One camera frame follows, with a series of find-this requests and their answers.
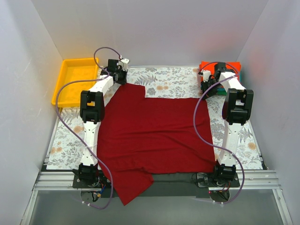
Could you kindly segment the dark red t shirt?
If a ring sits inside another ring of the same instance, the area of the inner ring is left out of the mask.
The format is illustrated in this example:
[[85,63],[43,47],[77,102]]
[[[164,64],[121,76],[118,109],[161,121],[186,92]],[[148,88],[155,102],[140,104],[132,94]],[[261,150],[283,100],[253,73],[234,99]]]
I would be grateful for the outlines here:
[[205,101],[147,98],[140,85],[120,86],[105,107],[97,156],[126,205],[154,174],[213,171],[215,154]]

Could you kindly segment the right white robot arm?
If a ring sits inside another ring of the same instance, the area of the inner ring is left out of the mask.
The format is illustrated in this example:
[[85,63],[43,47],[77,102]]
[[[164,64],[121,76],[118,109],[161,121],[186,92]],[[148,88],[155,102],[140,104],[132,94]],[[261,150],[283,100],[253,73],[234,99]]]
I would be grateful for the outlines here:
[[198,83],[204,99],[216,95],[220,87],[226,92],[222,108],[224,138],[212,174],[213,183],[223,186],[237,180],[234,155],[239,133],[251,115],[254,92],[240,83],[238,69],[225,62],[201,64],[198,74]]

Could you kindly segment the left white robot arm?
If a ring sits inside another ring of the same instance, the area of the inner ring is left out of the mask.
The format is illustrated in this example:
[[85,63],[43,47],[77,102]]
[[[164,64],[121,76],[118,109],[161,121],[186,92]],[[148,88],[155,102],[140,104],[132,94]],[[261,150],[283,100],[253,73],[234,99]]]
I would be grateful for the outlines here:
[[105,93],[115,84],[127,83],[129,59],[108,60],[107,67],[101,71],[100,81],[97,81],[89,90],[81,92],[80,117],[83,120],[84,142],[87,148],[82,152],[78,167],[78,178],[88,187],[99,184],[99,168],[97,155],[98,132],[105,116]]

